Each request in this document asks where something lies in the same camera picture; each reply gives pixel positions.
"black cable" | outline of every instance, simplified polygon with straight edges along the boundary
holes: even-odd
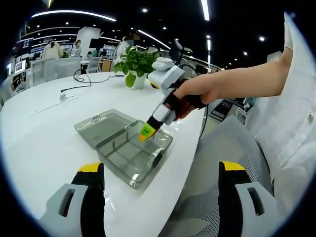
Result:
[[[89,82],[87,82],[87,81],[85,81],[84,78],[78,78],[79,76],[81,76],[81,75],[83,75],[83,74],[80,73],[79,75],[76,76],[76,73],[79,72],[79,71],[81,71],[81,69],[78,69],[78,70],[75,71],[75,73],[74,73],[74,79],[75,79],[77,82],[80,82],[80,83],[88,83],[89,85],[75,86],[75,87],[71,87],[71,88],[68,88],[68,89],[63,89],[63,90],[60,90],[61,93],[64,92],[64,91],[66,91],[66,90],[72,90],[72,89],[83,88],[83,87],[90,87],[93,83],[102,83],[102,82],[105,82],[105,81],[109,80],[110,78],[114,78],[113,76],[109,76],[109,77],[108,77],[107,79],[105,79],[105,80],[92,82],[91,79],[90,79],[90,77],[88,76],[88,74],[85,74],[85,75],[88,77],[88,79],[89,79]]]

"person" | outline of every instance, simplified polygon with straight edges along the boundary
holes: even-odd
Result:
[[[86,56],[86,58],[85,58],[85,60],[90,60],[91,58],[92,58],[92,52],[89,51],[87,56]]]
[[[45,46],[42,59],[45,58],[55,58],[59,59],[63,56],[63,50],[59,43],[51,41],[48,45]]]
[[[75,46],[73,47],[73,49],[71,50],[71,54],[70,56],[73,58],[79,58],[81,57],[81,40],[77,40]]]
[[[118,44],[116,49],[113,52],[113,66],[122,60],[122,56],[126,54],[126,49],[130,46],[137,45],[137,41],[139,41],[139,36],[137,34],[130,34],[129,36],[125,36],[122,39],[122,42]]]
[[[178,98],[200,95],[204,104],[221,98],[279,96],[255,136],[270,169],[278,209],[290,214],[299,203],[316,164],[316,62],[289,15],[279,61],[200,75],[183,83]],[[194,108],[187,107],[177,119]]]

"transparent plastic box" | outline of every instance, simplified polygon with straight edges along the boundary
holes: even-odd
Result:
[[[172,137],[160,129],[145,142],[139,141],[143,121],[136,121],[121,129],[98,145],[100,161],[117,177],[138,189],[157,166]]]
[[[75,124],[75,129],[96,150],[104,140],[133,122],[136,122],[135,118],[112,109]]]

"white sleeve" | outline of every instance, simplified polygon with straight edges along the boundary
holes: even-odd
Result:
[[[292,36],[290,31],[289,16],[284,14],[284,47],[293,49]]]
[[[316,141],[303,145],[276,175],[274,193],[277,207],[284,216],[291,214],[313,178],[315,154]]]

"white round table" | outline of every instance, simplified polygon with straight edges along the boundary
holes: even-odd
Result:
[[[89,74],[101,81],[113,73]],[[131,90],[124,78],[110,78],[91,87],[72,77],[32,87],[9,99],[1,112],[4,166],[27,212],[39,219],[46,201],[78,169],[98,162],[96,151],[81,138],[74,124],[101,112],[116,109],[146,121],[163,99],[146,82]],[[134,190],[105,167],[105,215],[107,237],[156,237],[169,218],[188,176],[198,144],[204,110],[193,111],[177,124],[163,126],[174,137],[166,160],[146,189]]]
[[[81,64],[89,64],[89,62],[90,62],[89,60],[82,60],[80,63]]]

